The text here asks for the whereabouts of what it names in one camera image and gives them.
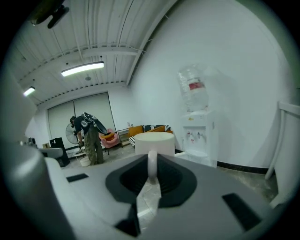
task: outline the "ceiling light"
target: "ceiling light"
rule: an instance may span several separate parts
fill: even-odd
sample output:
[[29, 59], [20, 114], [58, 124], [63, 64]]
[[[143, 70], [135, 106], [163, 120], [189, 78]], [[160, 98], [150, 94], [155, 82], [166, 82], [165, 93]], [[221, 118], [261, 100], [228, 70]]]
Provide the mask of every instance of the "ceiling light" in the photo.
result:
[[74, 73], [79, 73], [83, 72], [86, 70], [91, 70], [91, 69], [96, 69], [96, 68], [103, 68], [104, 67], [104, 62], [93, 62], [93, 63], [88, 63], [88, 64], [83, 64], [77, 67], [69, 68], [67, 70], [64, 70], [61, 72], [61, 74], [65, 76], [69, 76]]
[[28, 88], [24, 93], [23, 93], [23, 95], [24, 96], [28, 96], [29, 94], [31, 94], [32, 92], [34, 92], [35, 91], [35, 88], [34, 87], [30, 87], [30, 88]]

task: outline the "camouflage pants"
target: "camouflage pants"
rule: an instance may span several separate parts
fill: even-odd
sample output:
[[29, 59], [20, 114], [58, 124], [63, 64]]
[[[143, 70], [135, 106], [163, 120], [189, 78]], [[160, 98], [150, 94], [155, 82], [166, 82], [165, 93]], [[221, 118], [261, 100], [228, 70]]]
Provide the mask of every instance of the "camouflage pants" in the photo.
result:
[[93, 125], [90, 126], [88, 132], [84, 135], [84, 146], [85, 153], [90, 160], [90, 165], [104, 162], [99, 132]]

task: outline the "pink chair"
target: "pink chair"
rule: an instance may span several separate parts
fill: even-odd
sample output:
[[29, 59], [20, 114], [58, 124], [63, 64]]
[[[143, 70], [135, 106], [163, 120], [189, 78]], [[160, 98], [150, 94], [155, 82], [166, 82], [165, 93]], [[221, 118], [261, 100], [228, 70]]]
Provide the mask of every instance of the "pink chair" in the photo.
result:
[[[109, 128], [107, 130], [107, 132], [114, 133], [114, 131], [111, 128]], [[107, 141], [106, 139], [102, 138], [102, 136], [103, 136], [103, 134], [99, 133], [99, 138], [101, 140], [101, 143], [102, 143], [103, 146], [105, 146], [106, 149], [108, 149], [108, 155], [109, 155], [109, 149], [120, 143], [119, 136], [118, 136], [118, 134], [115, 133], [114, 136], [113, 136], [113, 139], [110, 140], [110, 141]]]

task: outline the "person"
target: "person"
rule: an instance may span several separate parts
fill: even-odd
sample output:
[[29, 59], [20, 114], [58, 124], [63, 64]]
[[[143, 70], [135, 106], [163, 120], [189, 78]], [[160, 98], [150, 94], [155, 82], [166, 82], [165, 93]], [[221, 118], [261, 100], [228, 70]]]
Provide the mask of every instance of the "person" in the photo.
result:
[[77, 134], [79, 145], [83, 144], [82, 129], [84, 132], [85, 153], [90, 160], [90, 165], [102, 164], [104, 160], [99, 133], [92, 123], [82, 124], [83, 120], [83, 116], [73, 116], [70, 119], [70, 122], [75, 126], [75, 134]]

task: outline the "ceiling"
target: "ceiling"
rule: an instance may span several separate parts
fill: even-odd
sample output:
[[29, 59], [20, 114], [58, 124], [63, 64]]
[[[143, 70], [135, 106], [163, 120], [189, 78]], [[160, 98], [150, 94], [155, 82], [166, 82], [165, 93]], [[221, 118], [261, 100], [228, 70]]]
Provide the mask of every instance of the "ceiling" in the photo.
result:
[[[29, 95], [36, 105], [82, 88], [129, 84], [151, 33], [175, 2], [66, 0], [70, 11], [54, 28], [47, 28], [50, 18], [35, 26], [24, 23], [11, 44], [8, 70], [24, 90], [36, 88]], [[100, 60], [104, 68], [61, 75], [62, 70]]]

